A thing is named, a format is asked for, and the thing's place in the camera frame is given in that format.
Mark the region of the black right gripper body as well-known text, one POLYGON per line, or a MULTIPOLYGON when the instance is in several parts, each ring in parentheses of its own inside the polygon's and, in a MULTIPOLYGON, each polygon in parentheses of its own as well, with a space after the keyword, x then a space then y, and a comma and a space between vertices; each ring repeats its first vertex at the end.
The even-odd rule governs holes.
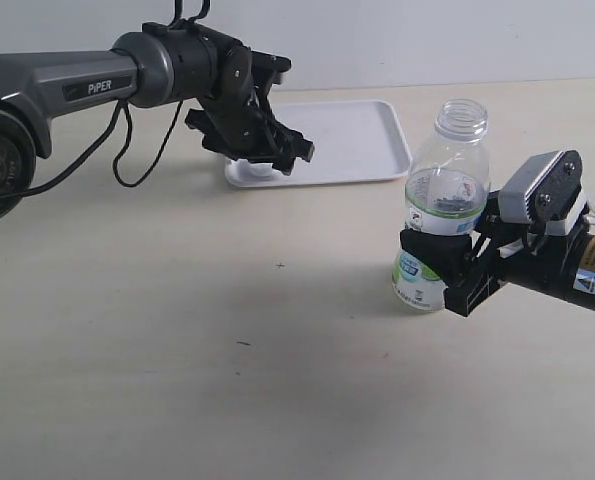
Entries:
POLYGON ((444 279, 444 305, 447 310, 468 317, 484 300, 502 286, 500 249, 515 242, 523 247, 528 225, 505 222, 499 215, 484 214, 474 232, 475 243, 466 236, 458 250, 451 253, 450 275, 444 279))

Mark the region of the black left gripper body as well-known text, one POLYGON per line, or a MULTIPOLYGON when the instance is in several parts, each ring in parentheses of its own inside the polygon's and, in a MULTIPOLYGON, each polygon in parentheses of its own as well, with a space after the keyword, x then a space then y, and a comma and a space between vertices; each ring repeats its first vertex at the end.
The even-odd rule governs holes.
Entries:
POLYGON ((284 56, 232 47, 219 63, 210 92, 199 97, 198 109, 185 117, 188 128, 216 137, 251 156, 252 163, 271 163, 273 151, 292 147, 297 159, 312 160, 315 145, 298 130, 277 119, 268 95, 292 67, 284 56))

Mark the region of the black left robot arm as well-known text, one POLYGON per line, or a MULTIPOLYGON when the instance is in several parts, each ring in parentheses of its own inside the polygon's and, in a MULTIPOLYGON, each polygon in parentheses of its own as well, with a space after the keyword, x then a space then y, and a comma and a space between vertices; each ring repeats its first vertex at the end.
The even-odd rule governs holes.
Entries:
POLYGON ((145 23, 108 50, 0 54, 0 219, 33 185, 38 159, 52 153, 55 118, 112 104, 132 108, 197 102, 186 125, 205 149, 290 174, 315 147, 274 115, 268 94, 291 61, 191 20, 145 23))

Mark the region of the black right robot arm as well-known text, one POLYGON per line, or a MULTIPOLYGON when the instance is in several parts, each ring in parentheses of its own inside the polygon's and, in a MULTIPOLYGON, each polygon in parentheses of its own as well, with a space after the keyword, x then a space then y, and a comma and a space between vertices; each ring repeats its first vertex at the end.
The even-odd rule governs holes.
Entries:
POLYGON ((579 215, 566 236, 545 233, 533 241, 530 227, 501 219, 499 193, 488 195, 475 231, 437 236, 409 227, 401 247, 439 276, 444 307, 469 316, 507 284, 517 285, 595 312, 595 235, 579 215))

